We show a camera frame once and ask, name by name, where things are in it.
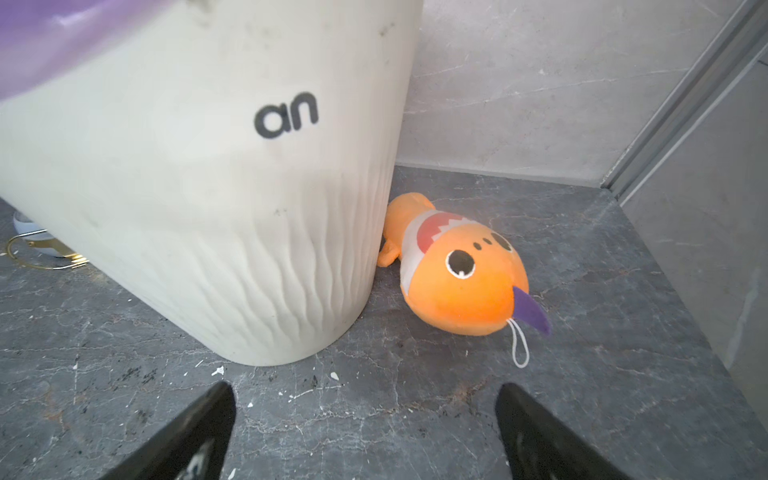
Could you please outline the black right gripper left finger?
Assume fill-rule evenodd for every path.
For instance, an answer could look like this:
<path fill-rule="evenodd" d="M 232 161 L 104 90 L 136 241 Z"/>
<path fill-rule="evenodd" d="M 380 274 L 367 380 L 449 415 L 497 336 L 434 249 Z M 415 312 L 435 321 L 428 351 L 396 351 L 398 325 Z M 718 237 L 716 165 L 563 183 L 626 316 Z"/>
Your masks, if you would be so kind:
<path fill-rule="evenodd" d="M 106 479 L 218 479 L 236 420 L 232 386 L 219 381 Z"/>

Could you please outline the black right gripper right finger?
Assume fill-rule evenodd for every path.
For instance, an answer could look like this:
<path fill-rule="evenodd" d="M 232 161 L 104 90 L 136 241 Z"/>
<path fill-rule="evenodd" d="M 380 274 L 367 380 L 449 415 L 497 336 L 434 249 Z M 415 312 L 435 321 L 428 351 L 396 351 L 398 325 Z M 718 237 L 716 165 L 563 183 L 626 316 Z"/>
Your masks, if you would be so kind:
<path fill-rule="evenodd" d="M 628 477 L 515 383 L 501 386 L 495 415 L 514 479 Z"/>

